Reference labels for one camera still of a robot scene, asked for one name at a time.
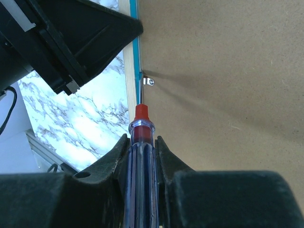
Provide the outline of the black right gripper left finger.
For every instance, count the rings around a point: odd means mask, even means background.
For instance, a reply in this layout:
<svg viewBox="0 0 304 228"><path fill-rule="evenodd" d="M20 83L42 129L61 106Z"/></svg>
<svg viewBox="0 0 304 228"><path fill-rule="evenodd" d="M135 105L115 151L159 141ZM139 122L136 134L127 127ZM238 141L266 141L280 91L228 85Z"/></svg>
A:
<svg viewBox="0 0 304 228"><path fill-rule="evenodd" d="M120 228L124 201L114 173L127 146L123 135L111 151L75 175L1 175L1 227Z"/></svg>

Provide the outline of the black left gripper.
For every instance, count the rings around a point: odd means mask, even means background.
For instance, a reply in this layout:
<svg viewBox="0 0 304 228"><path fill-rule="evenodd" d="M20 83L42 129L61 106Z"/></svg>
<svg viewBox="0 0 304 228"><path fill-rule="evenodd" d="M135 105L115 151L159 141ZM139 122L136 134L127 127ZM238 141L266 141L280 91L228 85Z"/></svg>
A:
<svg viewBox="0 0 304 228"><path fill-rule="evenodd" d="M138 19L90 0L2 0L0 89L37 71L74 94L142 33Z"/></svg>

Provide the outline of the blue red screwdriver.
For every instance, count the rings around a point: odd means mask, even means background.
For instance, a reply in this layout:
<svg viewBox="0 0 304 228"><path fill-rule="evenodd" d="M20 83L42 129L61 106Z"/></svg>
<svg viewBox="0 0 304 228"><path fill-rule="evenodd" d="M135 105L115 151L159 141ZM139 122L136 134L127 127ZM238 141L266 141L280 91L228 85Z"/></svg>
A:
<svg viewBox="0 0 304 228"><path fill-rule="evenodd" d="M159 188L157 158L153 145L155 126L144 104L143 76L140 79L140 103L129 125L130 148L127 154L125 228L159 227Z"/></svg>

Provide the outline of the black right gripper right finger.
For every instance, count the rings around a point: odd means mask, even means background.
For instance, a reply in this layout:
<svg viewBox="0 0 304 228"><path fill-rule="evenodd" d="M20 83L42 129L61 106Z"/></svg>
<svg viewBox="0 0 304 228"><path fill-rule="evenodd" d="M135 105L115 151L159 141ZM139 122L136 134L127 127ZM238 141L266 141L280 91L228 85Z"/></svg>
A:
<svg viewBox="0 0 304 228"><path fill-rule="evenodd" d="M195 171L158 136L159 215L164 228L301 228L304 217L274 171Z"/></svg>

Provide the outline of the blue picture frame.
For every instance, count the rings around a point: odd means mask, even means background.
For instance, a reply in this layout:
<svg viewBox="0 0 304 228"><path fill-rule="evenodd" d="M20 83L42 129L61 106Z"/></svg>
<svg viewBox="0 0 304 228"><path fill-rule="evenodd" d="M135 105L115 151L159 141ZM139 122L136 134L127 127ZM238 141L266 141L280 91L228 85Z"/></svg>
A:
<svg viewBox="0 0 304 228"><path fill-rule="evenodd" d="M120 13L138 19L136 0L119 0L118 6ZM133 121L135 107L140 101L140 77L142 76L138 37L123 49L123 60L129 120Z"/></svg>

